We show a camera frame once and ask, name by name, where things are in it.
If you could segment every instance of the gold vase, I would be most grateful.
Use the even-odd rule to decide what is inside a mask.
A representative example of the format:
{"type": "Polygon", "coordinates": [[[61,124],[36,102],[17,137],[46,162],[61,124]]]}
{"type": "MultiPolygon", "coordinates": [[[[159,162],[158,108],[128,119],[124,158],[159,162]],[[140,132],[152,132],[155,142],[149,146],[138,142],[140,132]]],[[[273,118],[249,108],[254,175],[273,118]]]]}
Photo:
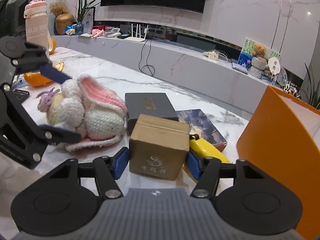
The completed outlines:
{"type": "Polygon", "coordinates": [[[70,13],[60,14],[56,18],[56,29],[57,29],[57,32],[60,35],[66,34],[66,32],[64,31],[64,28],[69,26],[69,25],[72,25],[74,21],[75,21],[75,18],[73,17],[72,14],[70,14],[70,13]]]}

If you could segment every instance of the black box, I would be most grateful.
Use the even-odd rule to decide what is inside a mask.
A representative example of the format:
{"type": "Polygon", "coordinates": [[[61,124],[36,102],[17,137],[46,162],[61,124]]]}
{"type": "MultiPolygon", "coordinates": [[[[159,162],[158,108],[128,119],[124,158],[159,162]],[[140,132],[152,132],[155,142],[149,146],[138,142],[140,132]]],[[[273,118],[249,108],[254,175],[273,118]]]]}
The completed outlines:
{"type": "Polygon", "coordinates": [[[128,108],[127,131],[129,135],[140,114],[179,121],[166,93],[126,93],[124,101],[128,108]]]}

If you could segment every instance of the bottle handle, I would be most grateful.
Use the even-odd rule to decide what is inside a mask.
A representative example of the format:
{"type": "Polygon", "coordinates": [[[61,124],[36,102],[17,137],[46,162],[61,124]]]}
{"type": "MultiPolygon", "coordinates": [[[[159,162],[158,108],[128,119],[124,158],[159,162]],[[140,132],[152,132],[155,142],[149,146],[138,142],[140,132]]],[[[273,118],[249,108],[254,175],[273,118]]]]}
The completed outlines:
{"type": "Polygon", "coordinates": [[[48,30],[48,41],[49,41],[49,49],[48,51],[51,52],[53,50],[53,43],[52,43],[52,39],[48,30]]]}

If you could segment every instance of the power cord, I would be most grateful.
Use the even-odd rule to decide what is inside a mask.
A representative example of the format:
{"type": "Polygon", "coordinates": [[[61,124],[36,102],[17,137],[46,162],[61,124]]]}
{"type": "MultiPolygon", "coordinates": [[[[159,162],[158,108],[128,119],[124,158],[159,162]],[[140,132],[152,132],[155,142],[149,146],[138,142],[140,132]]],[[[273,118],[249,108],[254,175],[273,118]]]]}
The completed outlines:
{"type": "Polygon", "coordinates": [[[144,72],[143,72],[143,68],[147,67],[148,70],[150,71],[150,74],[149,74],[149,73],[144,73],[144,74],[149,75],[149,76],[151,76],[151,77],[153,77],[153,76],[155,75],[156,70],[155,70],[154,66],[148,64],[148,58],[149,58],[150,51],[151,51],[152,38],[153,38],[153,36],[154,36],[155,34],[156,34],[156,32],[150,37],[150,48],[149,48],[149,54],[148,54],[148,56],[147,56],[146,64],[145,64],[142,68],[140,68],[140,63],[141,63],[141,61],[142,61],[142,51],[143,51],[143,48],[144,48],[145,44],[148,42],[148,40],[146,40],[146,42],[145,42],[145,43],[143,44],[143,46],[142,46],[142,49],[141,49],[141,58],[140,58],[140,62],[139,62],[139,65],[138,65],[138,68],[139,68],[139,70],[140,70],[141,73],[144,73],[144,72]]]}

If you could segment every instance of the window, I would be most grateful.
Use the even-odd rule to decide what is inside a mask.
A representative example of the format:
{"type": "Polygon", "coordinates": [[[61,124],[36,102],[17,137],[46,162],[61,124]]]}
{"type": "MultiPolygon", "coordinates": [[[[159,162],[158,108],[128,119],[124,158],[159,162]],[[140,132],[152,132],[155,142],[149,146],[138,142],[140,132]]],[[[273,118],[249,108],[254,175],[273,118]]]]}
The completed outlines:
{"type": "Polygon", "coordinates": [[[31,0],[7,0],[0,11],[0,37],[5,35],[25,37],[24,8],[31,0]]]}

